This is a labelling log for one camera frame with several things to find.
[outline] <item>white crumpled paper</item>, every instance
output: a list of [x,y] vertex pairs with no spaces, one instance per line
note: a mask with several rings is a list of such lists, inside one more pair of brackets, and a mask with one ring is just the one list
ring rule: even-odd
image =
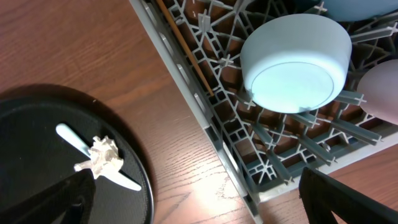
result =
[[119,158],[118,147],[114,141],[107,136],[104,139],[95,136],[93,139],[93,147],[88,150],[91,160],[75,164],[75,171],[91,169],[94,179],[101,175],[119,172],[123,166],[123,159]]

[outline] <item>table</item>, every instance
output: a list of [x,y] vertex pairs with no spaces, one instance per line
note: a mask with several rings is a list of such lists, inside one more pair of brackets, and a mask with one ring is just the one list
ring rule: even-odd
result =
[[[252,223],[129,1],[0,5],[0,98],[82,92],[87,107],[110,108],[146,158],[155,223]],[[398,209],[397,166],[394,146],[331,176]],[[266,223],[308,222],[297,190],[260,208]]]

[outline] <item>brown stick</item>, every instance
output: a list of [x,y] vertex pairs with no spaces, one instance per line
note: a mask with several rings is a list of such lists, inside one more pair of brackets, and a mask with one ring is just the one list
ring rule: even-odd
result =
[[180,32],[180,30],[178,29],[176,23],[174,22],[172,16],[169,13],[169,10],[167,10],[166,6],[163,3],[163,0],[156,0],[160,10],[163,12],[164,16],[167,19],[167,22],[169,22],[170,26],[172,27],[172,30],[175,34],[175,36],[177,37],[178,41],[180,42],[182,48],[184,49],[185,53],[187,54],[189,60],[191,61],[193,67],[195,68],[195,70],[197,71],[200,79],[202,80],[203,84],[205,84],[207,91],[209,91],[210,95],[213,96],[213,90],[211,90],[209,83],[207,82],[204,74],[201,72],[200,67],[197,63],[197,61],[195,60],[191,50],[189,49],[187,43],[185,42],[184,38],[182,37],[182,34]]

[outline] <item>dish rack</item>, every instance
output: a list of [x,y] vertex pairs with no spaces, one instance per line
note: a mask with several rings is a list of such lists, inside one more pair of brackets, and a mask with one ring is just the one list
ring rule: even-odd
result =
[[341,25],[353,53],[344,90],[328,105],[300,114],[256,106],[245,93],[239,53],[263,23],[302,12],[280,0],[165,0],[214,95],[198,78],[155,1],[130,0],[183,97],[206,132],[254,221],[258,204],[296,189],[303,167],[330,173],[398,143],[398,127],[365,113],[360,78],[396,54],[398,12]]

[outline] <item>white spoon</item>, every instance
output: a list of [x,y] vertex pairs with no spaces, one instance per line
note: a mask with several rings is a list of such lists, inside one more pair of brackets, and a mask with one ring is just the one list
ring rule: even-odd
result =
[[[68,142],[73,147],[78,149],[81,153],[90,158],[90,153],[88,152],[90,147],[88,147],[87,144],[83,140],[81,140],[81,138],[72,129],[69,128],[69,126],[61,123],[57,125],[55,130],[57,134],[61,136],[61,138],[63,138],[66,142]],[[105,174],[104,176],[114,183],[119,184],[120,186],[123,186],[125,188],[136,191],[141,190],[141,186],[139,184],[127,178],[120,172],[111,175]]]

